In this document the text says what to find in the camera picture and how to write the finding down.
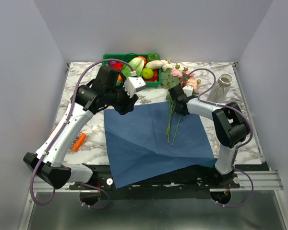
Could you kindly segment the red toy pepper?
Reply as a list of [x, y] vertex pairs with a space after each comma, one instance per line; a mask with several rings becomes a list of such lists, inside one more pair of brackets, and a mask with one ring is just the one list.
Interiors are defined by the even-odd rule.
[[122, 63], [117, 62], [117, 63], [113, 64], [112, 67], [113, 67], [114, 69], [117, 69], [117, 70], [121, 71], [121, 68], [122, 68], [123, 66], [124, 66], [124, 65], [123, 65]]

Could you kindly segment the orange toy carrot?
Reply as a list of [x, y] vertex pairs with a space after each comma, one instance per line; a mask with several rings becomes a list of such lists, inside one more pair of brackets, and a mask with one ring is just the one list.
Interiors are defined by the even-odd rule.
[[138, 56], [139, 58], [141, 58], [143, 61], [144, 61], [144, 65], [146, 65], [147, 64], [147, 60], [146, 60], [146, 58], [145, 57], [143, 57], [143, 56]]

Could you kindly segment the green toy bell pepper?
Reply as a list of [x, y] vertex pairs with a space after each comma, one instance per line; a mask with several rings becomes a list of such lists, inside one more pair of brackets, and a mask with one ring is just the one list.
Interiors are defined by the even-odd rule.
[[155, 60], [160, 60], [160, 57], [159, 57], [158, 53], [152, 52], [152, 53], [149, 53], [147, 55], [146, 60], [147, 60], [147, 62], [151, 62], [151, 61], [155, 61]]

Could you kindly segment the green toy cabbage leaf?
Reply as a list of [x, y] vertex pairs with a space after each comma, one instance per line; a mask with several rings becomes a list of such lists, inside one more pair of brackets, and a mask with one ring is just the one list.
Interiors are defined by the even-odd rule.
[[[133, 70], [135, 70], [136, 75], [138, 77], [142, 77], [142, 71], [145, 65], [145, 61], [141, 57], [135, 57], [129, 62], [130, 66], [132, 67]], [[128, 78], [132, 76], [132, 70], [129, 66], [124, 65], [121, 68], [122, 74]]]

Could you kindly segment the beige printed ribbon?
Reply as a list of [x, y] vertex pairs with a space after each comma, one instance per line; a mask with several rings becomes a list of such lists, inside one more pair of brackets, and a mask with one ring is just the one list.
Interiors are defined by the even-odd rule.
[[218, 156], [219, 155], [219, 150], [220, 150], [220, 141], [217, 138], [216, 128], [215, 127], [213, 127], [213, 133], [214, 133], [213, 153], [214, 153], [214, 155]]

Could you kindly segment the white ribbed vase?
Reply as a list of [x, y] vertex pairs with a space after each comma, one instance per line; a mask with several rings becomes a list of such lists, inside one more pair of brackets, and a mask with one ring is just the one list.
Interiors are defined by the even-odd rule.
[[233, 77], [230, 74], [223, 73], [217, 79], [215, 85], [212, 87], [207, 100], [214, 103], [222, 103], [230, 90], [233, 83]]

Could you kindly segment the peach artificial rose stem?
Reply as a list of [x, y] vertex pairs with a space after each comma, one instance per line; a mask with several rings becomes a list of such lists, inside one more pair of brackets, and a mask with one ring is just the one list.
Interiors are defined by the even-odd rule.
[[[186, 81], [181, 83], [181, 87], [183, 88], [187, 84], [188, 85], [192, 85], [194, 87], [193, 94], [195, 94], [195, 92], [197, 90], [197, 85], [198, 85], [197, 81], [194, 80], [194, 79], [188, 79], [188, 80], [186, 80]], [[174, 134], [174, 138], [173, 138], [173, 141], [172, 141], [172, 145], [174, 144], [174, 141], [175, 141], [175, 138], [176, 138], [176, 135], [177, 135], [177, 131], [178, 131], [178, 128], [179, 128], [180, 121], [181, 121], [181, 115], [179, 116], [178, 123], [177, 123], [176, 129], [175, 129], [175, 134]]]

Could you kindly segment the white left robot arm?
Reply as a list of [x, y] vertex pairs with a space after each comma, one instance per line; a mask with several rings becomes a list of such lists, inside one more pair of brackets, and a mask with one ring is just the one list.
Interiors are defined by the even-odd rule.
[[26, 153], [23, 161], [34, 175], [55, 189], [68, 182], [80, 182], [86, 189], [96, 186], [97, 178], [92, 167], [63, 164], [63, 160], [82, 128], [106, 106], [124, 115], [133, 111], [138, 100], [137, 92], [146, 88], [141, 77], [126, 78], [121, 85], [117, 79], [123, 74], [110, 66], [100, 67], [97, 76], [86, 85], [76, 88], [65, 115], [51, 132], [45, 143], [34, 153]]

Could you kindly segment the green toy lime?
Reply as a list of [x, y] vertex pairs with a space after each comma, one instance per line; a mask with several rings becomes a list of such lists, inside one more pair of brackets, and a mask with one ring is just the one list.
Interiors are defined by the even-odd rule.
[[143, 77], [144, 79], [149, 80], [149, 79], [152, 79], [153, 76], [154, 76], [154, 72], [153, 72], [152, 69], [150, 69], [150, 68], [143, 68], [143, 70], [142, 70], [142, 77]]

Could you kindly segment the pink artificial flower bouquet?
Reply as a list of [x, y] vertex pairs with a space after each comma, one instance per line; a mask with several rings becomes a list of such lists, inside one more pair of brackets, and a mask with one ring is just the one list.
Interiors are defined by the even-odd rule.
[[[170, 89], [173, 88], [174, 86], [180, 85], [181, 83], [188, 80], [188, 79], [194, 79], [194, 75], [191, 74], [189, 69], [187, 67], [183, 67], [181, 69], [179, 64], [175, 65], [175, 69], [170, 70], [167, 69], [166, 72], [162, 72], [162, 81], [161, 81], [161, 86], [165, 89]], [[169, 93], [166, 95], [166, 100], [169, 101], [169, 123], [168, 127], [166, 130], [166, 136], [168, 138], [168, 143], [170, 142], [170, 133], [171, 133], [171, 123], [172, 123], [172, 118], [174, 115], [174, 106], [172, 102], [170, 101], [170, 95]]]

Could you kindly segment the blue wrapping paper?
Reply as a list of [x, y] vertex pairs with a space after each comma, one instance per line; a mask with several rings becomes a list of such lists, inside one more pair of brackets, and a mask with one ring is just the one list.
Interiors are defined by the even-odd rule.
[[135, 106], [126, 115], [104, 111], [110, 170], [117, 188], [191, 165], [216, 162], [198, 115], [169, 116], [169, 103]]

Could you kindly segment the orange snack box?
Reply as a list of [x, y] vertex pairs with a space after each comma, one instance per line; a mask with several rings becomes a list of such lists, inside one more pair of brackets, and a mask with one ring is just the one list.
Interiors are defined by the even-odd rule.
[[79, 132], [75, 140], [70, 145], [69, 150], [73, 152], [79, 151], [82, 148], [83, 144], [85, 143], [86, 139], [87, 135], [83, 132]]

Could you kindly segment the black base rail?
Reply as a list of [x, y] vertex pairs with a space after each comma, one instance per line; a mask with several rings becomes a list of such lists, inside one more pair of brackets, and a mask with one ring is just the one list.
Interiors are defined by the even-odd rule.
[[188, 166], [118, 188], [108, 165], [90, 165], [93, 178], [87, 185], [66, 184], [67, 190], [78, 191], [80, 199], [103, 200], [215, 199], [228, 203], [230, 192], [242, 182], [238, 172], [220, 175], [215, 168]]

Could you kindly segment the aluminium frame rail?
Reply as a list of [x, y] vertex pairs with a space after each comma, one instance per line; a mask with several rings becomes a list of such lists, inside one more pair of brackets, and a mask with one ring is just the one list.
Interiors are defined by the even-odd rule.
[[[246, 172], [249, 177], [251, 178], [253, 182], [253, 189], [254, 191], [270, 191], [270, 190], [283, 190], [283, 184], [281, 182], [280, 176], [277, 171], [251, 171]], [[230, 191], [251, 191], [252, 185], [249, 180], [249, 178], [240, 173], [237, 172], [236, 176], [239, 179], [239, 187], [235, 187], [237, 184], [234, 184], [233, 182], [230, 183]], [[210, 192], [225, 192], [227, 190], [227, 185], [224, 188], [212, 188], [209, 187], [208, 184], [197, 184], [198, 188], [200, 189], [208, 189]], [[131, 185], [127, 187], [127, 190], [131, 190], [132, 188], [139, 188], [139, 185]], [[52, 192], [53, 188], [46, 182], [42, 181], [39, 178], [36, 178], [34, 181], [34, 192]], [[153, 185], [152, 188], [178, 188], [182, 189], [183, 185], [181, 184], [167, 184], [167, 185]], [[95, 190], [88, 190], [85, 189], [83, 185], [70, 185], [69, 183], [65, 184], [62, 188], [57, 189], [56, 192], [75, 192], [75, 191], [81, 191], [81, 192], [91, 192]]]

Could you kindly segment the beige toy potato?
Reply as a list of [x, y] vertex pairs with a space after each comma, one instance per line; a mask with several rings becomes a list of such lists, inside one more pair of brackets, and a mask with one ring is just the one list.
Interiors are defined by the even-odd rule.
[[155, 69], [162, 68], [163, 65], [164, 65], [164, 63], [161, 60], [154, 60], [154, 61], [147, 62], [145, 67], [152, 69], [152, 70], [155, 70]]

